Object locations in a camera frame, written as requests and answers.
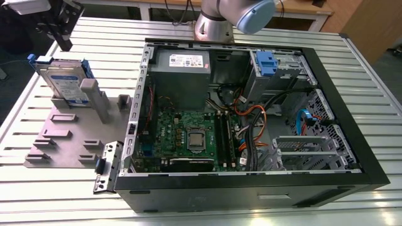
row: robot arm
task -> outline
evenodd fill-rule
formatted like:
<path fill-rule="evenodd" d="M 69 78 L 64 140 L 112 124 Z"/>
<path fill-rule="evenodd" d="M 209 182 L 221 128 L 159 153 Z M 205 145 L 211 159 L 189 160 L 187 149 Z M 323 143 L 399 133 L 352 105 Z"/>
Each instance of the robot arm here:
<path fill-rule="evenodd" d="M 62 51 L 69 51 L 69 34 L 84 7 L 70 0 L 5 0 L 4 11 L 14 11 L 20 20 L 45 32 L 56 40 Z"/>
<path fill-rule="evenodd" d="M 273 0 L 203 0 L 195 24 L 197 40 L 229 42 L 232 25 L 245 34 L 263 29 L 275 13 Z"/>

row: table leg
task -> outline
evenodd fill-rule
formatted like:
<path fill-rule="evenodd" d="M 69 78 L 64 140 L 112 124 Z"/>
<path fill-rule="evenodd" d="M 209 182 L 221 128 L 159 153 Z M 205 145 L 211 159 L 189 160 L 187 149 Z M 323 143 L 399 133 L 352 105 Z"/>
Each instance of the table leg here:
<path fill-rule="evenodd" d="M 308 28 L 310 32 L 319 32 L 320 31 L 320 28 L 326 23 L 327 17 L 328 17 L 327 15 L 316 15 L 315 21 L 312 22 L 312 24 Z"/>
<path fill-rule="evenodd" d="M 139 12 L 140 12 L 141 20 L 148 20 L 148 21 L 151 20 L 149 8 L 151 8 L 151 5 L 148 3 L 139 2 Z"/>

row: wooden table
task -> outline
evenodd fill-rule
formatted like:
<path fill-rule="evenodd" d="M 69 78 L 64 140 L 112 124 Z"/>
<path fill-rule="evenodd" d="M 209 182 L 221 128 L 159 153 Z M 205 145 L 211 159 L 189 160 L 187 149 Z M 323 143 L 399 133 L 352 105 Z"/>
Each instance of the wooden table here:
<path fill-rule="evenodd" d="M 139 7 L 141 20 L 149 20 L 151 8 L 165 8 L 164 0 L 77 0 L 85 4 L 113 5 Z M 193 9 L 200 11 L 201 0 L 191 0 Z M 322 8 L 311 5 L 310 0 L 283 0 L 285 18 L 308 19 L 312 24 L 308 28 L 310 32 L 319 32 L 327 17 L 334 14 L 332 9 L 327 4 Z M 185 9 L 187 0 L 167 0 L 169 9 Z M 275 17 L 280 17 L 281 5 L 276 5 Z"/>

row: aluminum table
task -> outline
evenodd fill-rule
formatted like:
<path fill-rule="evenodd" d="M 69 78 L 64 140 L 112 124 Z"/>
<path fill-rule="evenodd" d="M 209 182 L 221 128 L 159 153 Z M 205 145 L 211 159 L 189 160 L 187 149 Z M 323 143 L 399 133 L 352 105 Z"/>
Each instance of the aluminum table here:
<path fill-rule="evenodd" d="M 73 47 L 56 58 L 85 58 L 108 97 L 133 95 L 144 38 L 192 39 L 189 26 L 82 17 Z M 390 185 L 304 209 L 136 214 L 119 195 L 92 195 L 92 169 L 28 169 L 24 156 L 50 111 L 52 91 L 37 74 L 0 128 L 0 223 L 57 225 L 402 225 L 402 108 L 348 39 L 338 34 L 233 31 L 236 42 L 311 47 L 316 50 Z"/>

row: green circuit board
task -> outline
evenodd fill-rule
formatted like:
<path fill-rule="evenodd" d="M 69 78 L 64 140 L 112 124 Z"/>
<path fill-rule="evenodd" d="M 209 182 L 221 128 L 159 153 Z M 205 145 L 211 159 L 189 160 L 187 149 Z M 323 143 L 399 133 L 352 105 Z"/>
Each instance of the green circuit board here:
<path fill-rule="evenodd" d="M 237 117 L 229 117 L 231 124 L 237 124 Z M 188 147 L 191 133 L 199 133 L 203 137 L 204 147 L 192 150 Z M 212 159 L 213 171 L 236 171 L 237 167 L 219 164 L 219 153 L 215 137 L 215 113 L 200 112 L 159 112 L 156 126 L 156 141 L 152 146 L 152 156 L 144 158 L 147 172 L 157 172 L 160 158 L 200 158 Z M 235 163 L 236 144 L 231 143 L 231 159 Z"/>

